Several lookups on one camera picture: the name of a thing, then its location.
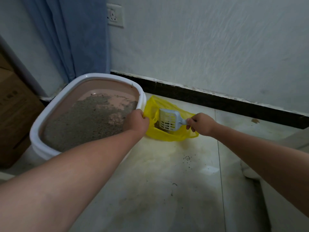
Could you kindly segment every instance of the black baseboard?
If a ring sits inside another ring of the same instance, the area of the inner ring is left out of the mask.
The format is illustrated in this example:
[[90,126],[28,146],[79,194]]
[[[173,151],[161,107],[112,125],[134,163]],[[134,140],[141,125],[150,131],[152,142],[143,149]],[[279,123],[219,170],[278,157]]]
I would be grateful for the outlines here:
[[222,111],[249,116],[252,118],[270,121],[282,125],[305,129],[309,127],[309,117],[263,107],[256,104],[223,98],[212,94],[202,93],[178,86],[167,85],[138,77],[111,72],[113,75],[122,76],[138,83],[146,93],[174,98],[184,102],[202,105]]

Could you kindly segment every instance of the white wall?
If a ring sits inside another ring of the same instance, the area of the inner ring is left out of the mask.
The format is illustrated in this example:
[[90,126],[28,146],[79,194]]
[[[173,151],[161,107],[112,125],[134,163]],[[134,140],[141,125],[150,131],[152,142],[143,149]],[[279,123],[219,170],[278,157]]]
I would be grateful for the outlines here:
[[309,0],[108,0],[112,70],[309,113]]
[[13,57],[19,59],[17,63],[22,64],[24,76],[38,95],[53,96],[64,86],[64,80],[21,0],[0,0],[0,38],[13,52]]

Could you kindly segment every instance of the forearm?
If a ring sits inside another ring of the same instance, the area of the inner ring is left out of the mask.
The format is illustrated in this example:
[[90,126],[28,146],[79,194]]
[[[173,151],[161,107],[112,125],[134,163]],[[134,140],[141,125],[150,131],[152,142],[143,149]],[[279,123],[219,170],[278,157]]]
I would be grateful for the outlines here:
[[69,229],[140,138],[128,130],[86,143],[12,179],[0,187],[1,224],[10,231]]
[[287,200],[309,216],[309,155],[217,125],[212,137],[227,146]]

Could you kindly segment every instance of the electrical outlet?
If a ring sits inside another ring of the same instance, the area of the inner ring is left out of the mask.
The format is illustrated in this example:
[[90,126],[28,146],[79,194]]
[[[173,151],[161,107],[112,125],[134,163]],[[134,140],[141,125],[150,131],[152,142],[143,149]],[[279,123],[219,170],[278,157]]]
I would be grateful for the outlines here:
[[122,6],[107,3],[106,7],[108,24],[117,27],[124,27]]

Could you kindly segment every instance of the light blue litter scoop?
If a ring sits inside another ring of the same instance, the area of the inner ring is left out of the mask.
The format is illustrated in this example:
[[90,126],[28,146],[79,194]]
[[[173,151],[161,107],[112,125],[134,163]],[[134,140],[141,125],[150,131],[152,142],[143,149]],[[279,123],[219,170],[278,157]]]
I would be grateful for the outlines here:
[[159,126],[161,129],[177,131],[187,121],[180,116],[179,111],[160,109]]

